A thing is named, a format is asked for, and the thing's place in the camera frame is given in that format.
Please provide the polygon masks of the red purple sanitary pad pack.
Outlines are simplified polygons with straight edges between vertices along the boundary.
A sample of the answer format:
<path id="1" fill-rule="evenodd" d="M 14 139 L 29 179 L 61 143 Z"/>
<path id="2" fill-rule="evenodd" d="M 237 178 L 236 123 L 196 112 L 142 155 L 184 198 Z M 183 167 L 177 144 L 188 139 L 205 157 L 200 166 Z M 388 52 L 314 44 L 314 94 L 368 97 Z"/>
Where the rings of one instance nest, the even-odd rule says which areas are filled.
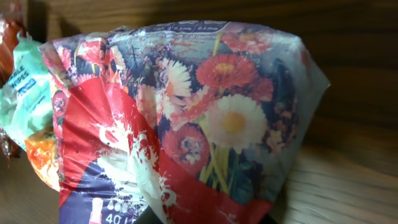
<path id="1" fill-rule="evenodd" d="M 40 46 L 60 223 L 260 223 L 329 81 L 300 37 L 180 21 Z"/>

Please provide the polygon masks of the small orange tissue pack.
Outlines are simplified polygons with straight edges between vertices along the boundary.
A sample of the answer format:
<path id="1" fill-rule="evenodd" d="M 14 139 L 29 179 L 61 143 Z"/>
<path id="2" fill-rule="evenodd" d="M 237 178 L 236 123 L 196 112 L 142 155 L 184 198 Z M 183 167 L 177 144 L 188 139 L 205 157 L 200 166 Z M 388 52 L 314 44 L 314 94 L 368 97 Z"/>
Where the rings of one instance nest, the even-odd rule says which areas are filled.
<path id="1" fill-rule="evenodd" d="M 27 158 L 35 173 L 50 188 L 60 191 L 58 176 L 57 141 L 53 127 L 47 127 L 25 140 Z"/>

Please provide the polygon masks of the teal green wipes pack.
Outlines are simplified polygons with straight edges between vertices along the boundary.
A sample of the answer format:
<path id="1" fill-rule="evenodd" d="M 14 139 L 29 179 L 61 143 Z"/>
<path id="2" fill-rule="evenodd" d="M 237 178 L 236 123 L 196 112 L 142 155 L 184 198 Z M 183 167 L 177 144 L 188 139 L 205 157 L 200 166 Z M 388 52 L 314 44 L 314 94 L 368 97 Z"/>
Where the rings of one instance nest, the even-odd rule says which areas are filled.
<path id="1" fill-rule="evenodd" d="M 13 51 L 14 71 L 1 88 L 1 127 L 22 149 L 32 134 L 52 125 L 52 100 L 40 42 L 19 38 Z"/>

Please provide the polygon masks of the red Top chocolate bar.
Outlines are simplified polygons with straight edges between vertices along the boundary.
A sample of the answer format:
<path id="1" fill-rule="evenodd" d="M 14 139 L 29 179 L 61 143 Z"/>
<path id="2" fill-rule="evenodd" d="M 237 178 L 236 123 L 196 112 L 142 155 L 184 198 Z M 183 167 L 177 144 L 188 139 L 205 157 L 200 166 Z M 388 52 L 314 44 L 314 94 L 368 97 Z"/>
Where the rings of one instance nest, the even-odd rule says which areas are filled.
<path id="1" fill-rule="evenodd" d="M 25 37 L 25 29 L 18 21 L 1 19 L 1 88 L 14 71 L 13 51 L 19 43 L 18 33 Z M 7 159 L 19 157 L 19 146 L 1 130 L 1 149 Z"/>

